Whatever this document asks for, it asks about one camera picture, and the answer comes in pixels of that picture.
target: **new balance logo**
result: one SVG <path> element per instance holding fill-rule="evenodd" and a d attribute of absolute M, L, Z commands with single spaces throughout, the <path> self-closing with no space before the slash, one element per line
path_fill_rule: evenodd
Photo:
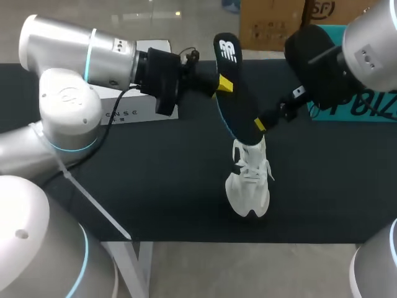
<path fill-rule="evenodd" d="M 230 61 L 237 63 L 236 56 L 234 55 L 236 52 L 234 51 L 234 46 L 231 42 L 220 40 L 219 46 L 221 47 L 223 58 L 229 59 Z"/>

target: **screw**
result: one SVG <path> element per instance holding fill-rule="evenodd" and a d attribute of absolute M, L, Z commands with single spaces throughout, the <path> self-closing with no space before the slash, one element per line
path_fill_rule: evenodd
<path fill-rule="evenodd" d="M 16 230 L 15 236 L 19 239 L 28 239 L 29 234 L 25 230 Z"/>

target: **black cable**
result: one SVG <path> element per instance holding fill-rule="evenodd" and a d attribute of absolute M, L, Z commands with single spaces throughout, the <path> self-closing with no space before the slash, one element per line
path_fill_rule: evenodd
<path fill-rule="evenodd" d="M 320 114 L 320 109 L 317 108 L 317 114 L 316 114 L 316 115 L 311 115 L 311 112 L 313 111 L 313 108 L 314 108 L 315 106 L 316 106 L 316 105 L 313 104 L 313 105 L 309 108 L 309 116 L 310 116 L 310 118 L 312 118 L 312 119 L 316 118 L 316 117 L 319 116 L 319 114 Z"/>
<path fill-rule="evenodd" d="M 390 120 L 394 120 L 397 121 L 397 117 L 393 117 L 390 116 L 386 113 L 380 112 L 379 110 L 376 110 L 376 108 L 372 107 L 364 98 L 362 98 L 361 94 L 358 94 L 357 96 L 360 97 L 360 100 L 363 102 L 363 104 L 368 107 L 372 112 L 374 112 L 376 115 L 386 118 L 386 119 L 390 119 Z"/>
<path fill-rule="evenodd" d="M 185 49 L 183 49 L 183 50 L 178 54 L 178 56 L 181 56 L 182 53 L 183 53 L 183 52 L 186 52 L 187 50 L 195 50 L 195 49 L 196 49 L 195 47 L 185 48 Z"/>
<path fill-rule="evenodd" d="M 89 161 L 103 146 L 103 144 L 105 143 L 107 136 L 109 135 L 110 132 L 110 128 L 112 127 L 113 124 L 113 120 L 114 117 L 116 115 L 116 111 L 117 111 L 117 107 L 118 104 L 120 103 L 121 98 L 124 96 L 124 94 L 131 90 L 131 89 L 139 89 L 140 87 L 138 85 L 136 86 L 130 86 L 128 89 L 123 90 L 119 95 L 118 98 L 116 99 L 116 102 L 113 106 L 113 111 L 110 115 L 109 118 L 109 123 L 106 125 L 106 130 L 104 135 L 102 136 L 101 140 L 99 141 L 98 145 L 90 152 L 88 153 L 84 158 L 82 158 L 81 160 L 79 160 L 77 163 L 74 163 L 73 165 L 68 167 L 68 171 L 71 171 L 72 169 L 77 168 L 78 166 L 81 166 L 83 163 Z M 46 181 L 44 181 L 44 183 L 42 183 L 42 188 L 45 188 L 48 184 L 50 184 L 55 178 L 57 178 L 58 176 L 61 176 L 63 173 L 62 171 L 57 171 L 54 175 L 50 176 Z"/>

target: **cardboard box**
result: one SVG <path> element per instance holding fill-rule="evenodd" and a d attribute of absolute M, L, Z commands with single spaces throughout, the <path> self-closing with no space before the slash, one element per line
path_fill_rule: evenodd
<path fill-rule="evenodd" d="M 242 0 L 240 42 L 244 49 L 283 51 L 302 22 L 305 0 Z"/>
<path fill-rule="evenodd" d="M 377 2 L 378 0 L 316 0 L 310 23 L 347 25 Z"/>

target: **white robotic arm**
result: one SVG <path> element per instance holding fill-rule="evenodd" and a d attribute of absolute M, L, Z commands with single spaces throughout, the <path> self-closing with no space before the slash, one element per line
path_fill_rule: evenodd
<path fill-rule="evenodd" d="M 381 0 L 353 21 L 345 31 L 341 52 L 327 50 L 307 64 L 312 67 L 335 58 L 338 67 L 332 69 L 337 79 L 346 76 L 349 84 L 353 81 L 354 86 L 377 91 L 397 89 L 395 1 Z M 70 164 L 87 156 L 96 145 L 102 116 L 100 99 L 90 84 L 119 90 L 138 84 L 142 92 L 157 98 L 156 112 L 169 115 L 190 87 L 192 76 L 187 74 L 198 60 L 192 56 L 190 63 L 182 65 L 175 54 L 153 49 L 139 52 L 135 42 L 96 29 L 30 16 L 21 32 L 19 58 L 26 70 L 40 77 L 42 121 L 0 135 L 0 173 L 31 178 L 55 169 L 60 160 Z M 205 92 L 212 95 L 213 86 L 207 87 Z M 310 93 L 304 87 L 302 94 Z M 294 108 L 299 98 L 292 97 Z M 0 177 L 0 187 L 0 297 L 129 297 L 109 255 L 39 187 L 12 176 Z M 10 204 L 10 197 L 19 203 Z M 397 296 L 394 227 L 395 222 L 356 253 L 350 267 L 355 298 Z M 60 260 L 59 251 L 66 267 L 53 261 Z M 17 266 L 8 274 L 10 260 Z M 53 278 L 50 284 L 54 286 L 32 285 L 36 274 L 45 280 Z"/>

